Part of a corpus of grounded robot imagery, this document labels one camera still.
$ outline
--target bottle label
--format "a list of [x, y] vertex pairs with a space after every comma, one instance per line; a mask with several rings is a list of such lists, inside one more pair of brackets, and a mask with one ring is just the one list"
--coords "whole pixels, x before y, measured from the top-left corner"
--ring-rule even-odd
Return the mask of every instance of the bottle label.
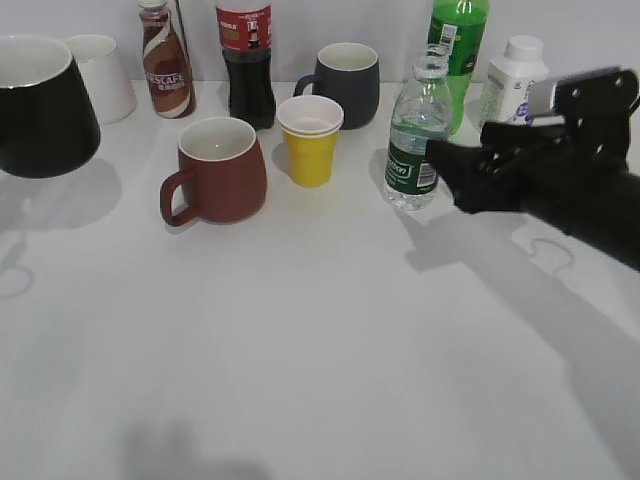
[[544, 80], [546, 73], [535, 77], [514, 78], [493, 64], [482, 91], [480, 122], [500, 122], [512, 125], [533, 124], [529, 113], [529, 95], [536, 82]]
[[142, 16], [143, 66], [158, 115], [178, 118], [195, 108], [191, 68], [169, 13]]
[[385, 179], [391, 188], [406, 195], [424, 195], [438, 185], [438, 174], [424, 155], [403, 152], [389, 143]]
[[255, 12], [216, 11], [223, 48], [255, 52], [271, 47], [271, 6]]
[[456, 26], [434, 15], [431, 19], [428, 43], [440, 44], [449, 52], [449, 75], [460, 76], [473, 72], [486, 22]]

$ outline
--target cola label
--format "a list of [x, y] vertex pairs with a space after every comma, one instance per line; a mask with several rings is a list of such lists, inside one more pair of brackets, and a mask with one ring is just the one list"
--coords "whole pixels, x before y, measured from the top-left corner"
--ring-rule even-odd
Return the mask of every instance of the cola label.
[[223, 48], [254, 52], [271, 47], [271, 6], [255, 12], [216, 10]]

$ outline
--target red mug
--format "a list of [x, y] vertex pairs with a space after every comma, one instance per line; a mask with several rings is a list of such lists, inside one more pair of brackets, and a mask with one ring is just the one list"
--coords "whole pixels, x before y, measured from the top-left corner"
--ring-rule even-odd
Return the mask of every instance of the red mug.
[[[189, 126], [178, 142], [180, 171], [160, 190], [162, 218], [181, 227], [196, 217], [236, 223], [257, 213], [267, 196], [267, 172], [256, 131], [237, 118], [216, 117]], [[174, 214], [182, 186], [187, 207]]]

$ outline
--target paper cup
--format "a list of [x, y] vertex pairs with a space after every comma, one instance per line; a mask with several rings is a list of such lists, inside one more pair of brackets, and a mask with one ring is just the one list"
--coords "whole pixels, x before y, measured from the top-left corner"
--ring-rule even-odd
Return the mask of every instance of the paper cup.
[[100, 125], [117, 122], [133, 112], [136, 96], [116, 41], [104, 35], [78, 35], [65, 42], [78, 62]]
[[303, 187], [319, 187], [331, 179], [342, 107], [317, 95], [294, 97], [277, 112], [289, 150], [289, 175]]

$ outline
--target white backdrop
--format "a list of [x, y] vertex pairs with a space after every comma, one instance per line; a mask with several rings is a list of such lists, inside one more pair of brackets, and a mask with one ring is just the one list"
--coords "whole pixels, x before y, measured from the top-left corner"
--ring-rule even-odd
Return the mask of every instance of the white backdrop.
[[[181, 0], [198, 79], [226, 77], [214, 1]], [[274, 80], [310, 73], [328, 43], [357, 41], [378, 51], [383, 80], [398, 81], [424, 42], [432, 0], [273, 0], [273, 8]], [[2, 0], [0, 32], [111, 35], [132, 78], [143, 78], [137, 12], [135, 0]], [[640, 69], [638, 18], [637, 0], [493, 0], [476, 77], [520, 33], [545, 41], [545, 60], [558, 74], [610, 64]]]

